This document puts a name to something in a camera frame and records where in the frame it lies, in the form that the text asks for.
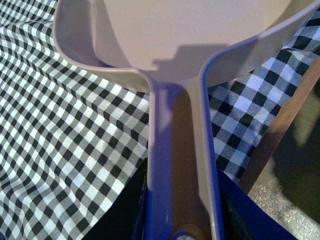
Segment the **frying pan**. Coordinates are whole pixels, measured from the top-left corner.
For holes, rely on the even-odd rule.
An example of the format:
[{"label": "frying pan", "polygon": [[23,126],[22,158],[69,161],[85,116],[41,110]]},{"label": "frying pan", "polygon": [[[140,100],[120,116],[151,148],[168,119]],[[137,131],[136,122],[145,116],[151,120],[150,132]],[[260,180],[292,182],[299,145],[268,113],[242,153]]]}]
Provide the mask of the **frying pan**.
[{"label": "frying pan", "polygon": [[70,63],[150,92],[145,239],[224,238],[207,87],[273,56],[320,0],[60,0]]}]

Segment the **black and white gingham fabric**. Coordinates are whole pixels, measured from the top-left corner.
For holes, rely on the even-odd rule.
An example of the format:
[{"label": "black and white gingham fabric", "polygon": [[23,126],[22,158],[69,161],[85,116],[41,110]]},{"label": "black and white gingham fabric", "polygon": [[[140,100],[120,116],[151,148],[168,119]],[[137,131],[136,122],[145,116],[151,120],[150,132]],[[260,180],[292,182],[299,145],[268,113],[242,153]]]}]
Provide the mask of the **black and white gingham fabric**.
[{"label": "black and white gingham fabric", "polygon": [[[55,7],[0,2],[0,229],[10,240],[81,239],[147,157],[149,95],[65,61]],[[263,66],[209,89],[217,164],[235,182],[320,55],[319,15]]]},{"label": "black and white gingham fabric", "polygon": [[235,183],[281,106],[320,55],[320,10],[262,66],[208,89],[216,163]]}]

